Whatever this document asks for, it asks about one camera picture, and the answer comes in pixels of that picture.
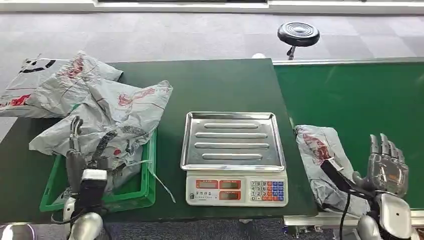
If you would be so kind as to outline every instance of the stool seat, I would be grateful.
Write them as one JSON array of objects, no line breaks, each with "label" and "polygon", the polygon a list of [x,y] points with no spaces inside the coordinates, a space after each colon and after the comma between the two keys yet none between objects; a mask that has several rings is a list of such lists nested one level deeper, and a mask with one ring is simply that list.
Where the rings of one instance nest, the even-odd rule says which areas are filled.
[{"label": "stool seat", "polygon": [[278,28],[278,38],[288,45],[295,47],[309,47],[318,42],[320,31],[308,23],[291,21]]}]

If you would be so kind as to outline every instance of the green plastic crate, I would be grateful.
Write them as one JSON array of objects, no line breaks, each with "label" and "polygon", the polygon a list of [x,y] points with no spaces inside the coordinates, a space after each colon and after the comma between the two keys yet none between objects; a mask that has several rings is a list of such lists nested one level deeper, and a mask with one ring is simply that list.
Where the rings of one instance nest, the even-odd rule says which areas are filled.
[{"label": "green plastic crate", "polygon": [[[103,197],[104,206],[110,212],[120,212],[131,209],[150,207],[156,200],[156,179],[150,173],[156,170],[156,130],[151,135],[150,141],[143,145],[142,160],[151,160],[152,163],[141,164],[139,174],[131,178],[113,194]],[[68,187],[66,160],[64,156],[57,156],[48,177],[47,186],[41,199],[39,209],[41,212],[61,210],[62,203],[53,204],[60,194]]]}]

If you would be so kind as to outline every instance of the gray carpet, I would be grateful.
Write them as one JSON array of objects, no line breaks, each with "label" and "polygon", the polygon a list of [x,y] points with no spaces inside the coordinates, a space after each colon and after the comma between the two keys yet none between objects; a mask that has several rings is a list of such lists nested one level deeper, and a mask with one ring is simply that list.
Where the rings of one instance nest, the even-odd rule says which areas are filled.
[{"label": "gray carpet", "polygon": [[[78,50],[104,62],[250,58],[285,60],[289,46],[276,36],[288,21],[315,25],[320,41],[298,48],[295,59],[424,57],[424,17],[285,16],[262,14],[89,13],[1,14],[0,89],[23,59],[71,58]],[[0,118],[0,140],[15,118]],[[108,223],[113,239],[288,239],[278,219],[172,223]],[[61,226],[37,225],[39,239],[64,239]],[[303,239],[330,239],[310,233]]]}]

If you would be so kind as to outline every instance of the robot finger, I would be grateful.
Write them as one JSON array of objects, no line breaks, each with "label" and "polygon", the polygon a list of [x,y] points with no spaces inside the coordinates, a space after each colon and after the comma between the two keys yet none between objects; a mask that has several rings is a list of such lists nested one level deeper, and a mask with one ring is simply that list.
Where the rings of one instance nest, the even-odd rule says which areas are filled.
[{"label": "robot finger", "polygon": [[389,139],[383,133],[380,133],[381,137],[381,154],[390,156]]},{"label": "robot finger", "polygon": [[388,141],[388,145],[390,146],[390,156],[394,159],[399,158],[398,149],[392,141]]},{"label": "robot finger", "polygon": [[402,152],[402,150],[400,150],[399,148],[397,148],[397,153],[399,155],[399,162],[404,163],[405,162],[405,157],[404,157],[404,153]]},{"label": "robot finger", "polygon": [[379,153],[379,142],[377,140],[377,137],[373,134],[370,134],[369,137],[371,138],[371,153],[372,154],[378,154]]}]

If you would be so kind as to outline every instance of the package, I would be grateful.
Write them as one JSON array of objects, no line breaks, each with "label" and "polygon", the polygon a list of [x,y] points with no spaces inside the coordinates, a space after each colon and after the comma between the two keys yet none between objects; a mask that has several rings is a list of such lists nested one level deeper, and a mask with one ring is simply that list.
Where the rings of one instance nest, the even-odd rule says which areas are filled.
[{"label": "package", "polygon": [[[111,181],[120,185],[125,181],[114,177],[116,172],[122,173],[119,178],[129,178],[140,171],[136,166],[141,161],[135,157],[137,149],[149,141],[158,126],[173,88],[167,81],[146,88],[104,79],[86,83],[89,94],[82,103],[36,136],[29,149],[66,156],[71,121],[79,116],[83,124],[78,139],[86,163],[102,162]],[[111,181],[108,180],[107,191],[116,187]]]},{"label": "package", "polygon": [[[331,127],[297,125],[296,132],[296,142],[316,202],[323,209],[330,207],[329,210],[343,211],[347,193],[340,191],[321,169],[323,161],[333,158],[340,173],[352,180],[354,170],[336,130]],[[369,209],[370,206],[365,199],[351,196],[348,213],[361,216]]]},{"label": "package", "polygon": [[26,103],[65,117],[75,104],[81,103],[90,94],[86,83],[97,80],[117,81],[122,73],[79,51],[53,76],[39,84]]},{"label": "package", "polygon": [[0,96],[0,117],[57,118],[58,114],[27,104],[34,90],[54,75],[68,60],[26,59],[18,75]]}]

